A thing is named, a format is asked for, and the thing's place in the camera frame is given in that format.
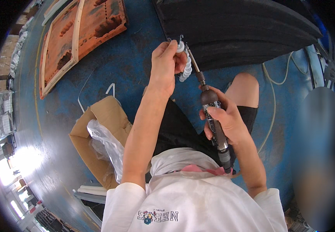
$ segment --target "white t-shirt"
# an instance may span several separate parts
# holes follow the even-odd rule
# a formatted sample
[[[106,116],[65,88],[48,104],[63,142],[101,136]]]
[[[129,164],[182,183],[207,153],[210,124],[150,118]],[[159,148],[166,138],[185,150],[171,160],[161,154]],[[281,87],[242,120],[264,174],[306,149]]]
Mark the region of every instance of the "white t-shirt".
[[[164,151],[151,163],[146,191],[134,183],[107,191],[102,232],[287,231],[278,189],[252,199],[228,176],[178,171],[190,164],[203,170],[219,167],[190,148]]]

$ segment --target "person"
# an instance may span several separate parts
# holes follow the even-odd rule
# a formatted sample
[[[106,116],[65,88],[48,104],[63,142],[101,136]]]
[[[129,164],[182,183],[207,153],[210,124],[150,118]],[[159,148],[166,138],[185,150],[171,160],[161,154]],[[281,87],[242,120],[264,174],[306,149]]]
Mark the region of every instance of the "person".
[[[236,153],[247,192],[220,175],[220,161],[205,125],[197,134],[170,100],[174,74],[187,62],[176,40],[152,52],[149,85],[125,144],[121,184],[107,191],[101,231],[287,231],[279,190],[267,189],[266,172],[250,132],[259,86],[238,74],[226,93],[214,90],[223,109],[208,108]],[[202,110],[199,113],[205,120]],[[146,169],[151,161],[151,180]]]

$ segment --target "t-shirt print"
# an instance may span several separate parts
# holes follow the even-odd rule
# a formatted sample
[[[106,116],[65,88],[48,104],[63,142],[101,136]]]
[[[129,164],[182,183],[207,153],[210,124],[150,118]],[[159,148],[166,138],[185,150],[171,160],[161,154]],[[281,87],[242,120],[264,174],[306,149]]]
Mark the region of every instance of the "t-shirt print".
[[[166,211],[164,209],[153,209],[153,211],[138,211],[137,219],[143,220],[149,225],[151,222],[178,221],[179,211]]]

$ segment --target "pink fabric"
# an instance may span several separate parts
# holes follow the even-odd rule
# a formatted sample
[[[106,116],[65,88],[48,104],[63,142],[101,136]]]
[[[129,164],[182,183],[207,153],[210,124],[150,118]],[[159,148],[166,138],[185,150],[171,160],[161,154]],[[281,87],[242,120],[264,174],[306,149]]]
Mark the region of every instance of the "pink fabric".
[[[195,171],[203,172],[197,165],[188,165],[185,166],[181,171]],[[216,176],[227,176],[228,174],[224,171],[223,167],[217,169],[206,169],[208,173],[214,174]]]

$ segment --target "blue floor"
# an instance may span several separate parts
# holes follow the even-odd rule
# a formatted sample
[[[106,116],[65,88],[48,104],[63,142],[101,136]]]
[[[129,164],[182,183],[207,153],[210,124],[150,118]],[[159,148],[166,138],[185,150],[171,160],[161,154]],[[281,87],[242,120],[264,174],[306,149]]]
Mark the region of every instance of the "blue floor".
[[[28,28],[21,51],[15,90],[15,121],[17,126],[16,154],[22,157],[22,176],[44,205],[63,221],[80,231],[100,231],[73,197],[72,189],[96,179],[75,150],[68,134],[82,115],[78,94],[87,77],[80,101],[84,108],[103,99],[107,88],[115,83],[115,96],[133,123],[142,92],[149,81],[151,52],[164,35],[150,0],[124,0],[130,21],[127,30],[100,45],[84,57],[57,83],[44,100],[39,98],[38,73],[42,38],[50,22],[41,26],[44,12],[51,4],[47,0]],[[287,56],[266,62],[270,76],[281,82],[286,72]],[[307,70],[303,50],[294,52],[296,62]],[[239,72],[254,75],[260,85],[258,115],[252,137],[257,147],[263,142],[272,119],[273,96],[261,65],[217,69],[205,73],[207,83],[224,91]],[[288,78],[282,86],[274,86],[276,117],[260,157],[267,171],[267,186],[280,190],[285,207],[293,195],[290,167],[290,138],[297,109],[312,90],[311,78],[301,74],[290,62]],[[188,116],[197,131],[203,128],[199,119],[198,82],[194,75],[183,83],[177,81],[172,98]],[[244,187],[242,177],[233,180]]]

